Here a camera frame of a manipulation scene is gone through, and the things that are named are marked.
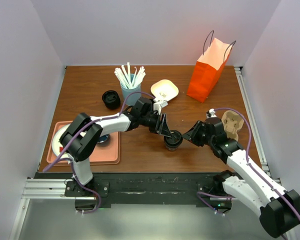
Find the orange paper gift bag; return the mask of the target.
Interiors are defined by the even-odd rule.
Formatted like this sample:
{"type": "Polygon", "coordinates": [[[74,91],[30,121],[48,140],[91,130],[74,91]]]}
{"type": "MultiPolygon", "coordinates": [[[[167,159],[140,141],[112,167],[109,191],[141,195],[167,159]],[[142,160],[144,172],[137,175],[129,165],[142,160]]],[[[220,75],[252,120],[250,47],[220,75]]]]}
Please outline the orange paper gift bag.
{"type": "Polygon", "coordinates": [[[205,102],[217,84],[236,44],[236,41],[224,43],[215,38],[214,33],[212,30],[204,41],[202,54],[196,61],[186,93],[201,103],[205,102]]]}

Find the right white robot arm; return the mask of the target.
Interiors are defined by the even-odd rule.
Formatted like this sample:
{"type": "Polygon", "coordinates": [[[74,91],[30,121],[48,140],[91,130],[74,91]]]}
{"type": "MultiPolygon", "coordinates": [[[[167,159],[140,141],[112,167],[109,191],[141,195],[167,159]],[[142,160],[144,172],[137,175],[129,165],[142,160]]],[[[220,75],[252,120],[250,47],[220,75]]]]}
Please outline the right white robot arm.
{"type": "Polygon", "coordinates": [[[198,121],[182,137],[198,147],[208,145],[217,158],[236,171],[238,176],[228,171],[218,175],[213,192],[242,202],[271,237],[278,238],[300,225],[300,195],[286,190],[256,165],[244,148],[227,136],[219,118],[198,121]]]}

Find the black coffee cup lid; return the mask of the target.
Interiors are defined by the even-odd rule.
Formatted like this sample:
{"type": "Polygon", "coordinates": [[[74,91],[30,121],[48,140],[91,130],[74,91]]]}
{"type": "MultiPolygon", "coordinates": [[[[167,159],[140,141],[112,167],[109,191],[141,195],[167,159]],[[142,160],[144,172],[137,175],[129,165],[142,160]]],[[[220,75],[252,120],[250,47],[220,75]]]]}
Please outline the black coffee cup lid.
{"type": "Polygon", "coordinates": [[[178,130],[172,130],[171,131],[173,133],[173,137],[168,138],[168,137],[164,137],[163,141],[165,143],[165,145],[181,145],[183,142],[183,138],[182,138],[182,134],[178,131],[178,130]]]}

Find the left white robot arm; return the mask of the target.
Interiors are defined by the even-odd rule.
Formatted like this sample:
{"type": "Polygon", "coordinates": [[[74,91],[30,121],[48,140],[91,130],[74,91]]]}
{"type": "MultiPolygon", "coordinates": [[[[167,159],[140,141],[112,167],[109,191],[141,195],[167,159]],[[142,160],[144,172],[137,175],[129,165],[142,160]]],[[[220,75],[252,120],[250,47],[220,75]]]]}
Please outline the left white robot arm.
{"type": "Polygon", "coordinates": [[[59,138],[62,151],[57,161],[70,163],[76,191],[82,196],[98,196],[91,171],[89,158],[98,140],[116,132],[129,132],[144,126],[151,133],[164,136],[166,143],[178,142],[176,133],[168,127],[166,115],[158,110],[123,111],[115,115],[92,117],[85,113],[79,114],[59,138]]]}

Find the brown takeout coffee cup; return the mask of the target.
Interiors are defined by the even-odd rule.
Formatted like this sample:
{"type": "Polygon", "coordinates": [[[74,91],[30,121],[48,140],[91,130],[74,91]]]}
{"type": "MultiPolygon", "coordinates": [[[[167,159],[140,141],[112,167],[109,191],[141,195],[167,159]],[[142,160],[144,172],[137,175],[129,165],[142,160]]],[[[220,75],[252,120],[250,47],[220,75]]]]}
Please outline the brown takeout coffee cup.
{"type": "Polygon", "coordinates": [[[170,145],[170,144],[166,144],[165,145],[166,149],[173,152],[173,151],[176,151],[179,147],[179,145],[170,145]]]}

